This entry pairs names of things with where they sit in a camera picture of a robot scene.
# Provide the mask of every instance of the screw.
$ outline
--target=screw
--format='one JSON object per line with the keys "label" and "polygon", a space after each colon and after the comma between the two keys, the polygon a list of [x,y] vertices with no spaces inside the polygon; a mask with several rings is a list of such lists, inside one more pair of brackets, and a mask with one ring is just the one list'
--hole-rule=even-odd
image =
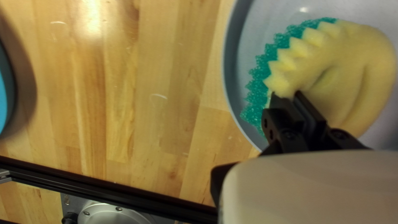
{"label": "screw", "polygon": [[64,203],[65,203],[66,205],[69,205],[69,204],[70,204],[69,195],[65,195],[65,197],[64,197]]}
{"label": "screw", "polygon": [[333,130],[332,135],[341,140],[344,140],[347,138],[347,135],[344,132],[339,131],[339,130]]}
{"label": "screw", "polygon": [[289,140],[294,140],[296,138],[296,134],[292,131],[285,131],[283,135]]}

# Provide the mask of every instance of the scouring side of sponge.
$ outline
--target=scouring side of sponge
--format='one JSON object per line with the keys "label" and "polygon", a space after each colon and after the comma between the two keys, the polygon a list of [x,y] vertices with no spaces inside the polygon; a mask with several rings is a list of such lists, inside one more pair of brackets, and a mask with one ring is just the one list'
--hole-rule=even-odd
{"label": "scouring side of sponge", "polygon": [[333,24],[336,21],[337,19],[335,18],[324,17],[316,20],[306,20],[300,25],[290,25],[285,33],[275,34],[274,44],[265,45],[265,53],[263,55],[256,56],[257,67],[249,72],[253,80],[246,85],[249,93],[245,100],[249,104],[241,112],[240,117],[255,126],[259,133],[264,135],[261,129],[261,115],[268,103],[268,88],[263,82],[271,74],[268,62],[278,60],[278,49],[290,47],[291,37],[302,38],[306,28],[317,29],[320,22]]}

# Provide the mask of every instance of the silver metal plate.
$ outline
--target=silver metal plate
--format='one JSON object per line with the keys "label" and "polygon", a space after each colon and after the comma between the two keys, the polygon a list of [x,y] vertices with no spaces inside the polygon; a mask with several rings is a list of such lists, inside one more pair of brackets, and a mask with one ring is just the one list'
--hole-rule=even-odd
{"label": "silver metal plate", "polygon": [[[224,90],[236,124],[260,151],[266,139],[239,114],[246,106],[249,70],[255,56],[264,53],[273,35],[290,24],[321,17],[333,17],[367,24],[383,31],[398,49],[398,1],[396,0],[237,0],[231,12],[224,42]],[[359,140],[374,149],[398,150],[398,84],[376,122]]]}

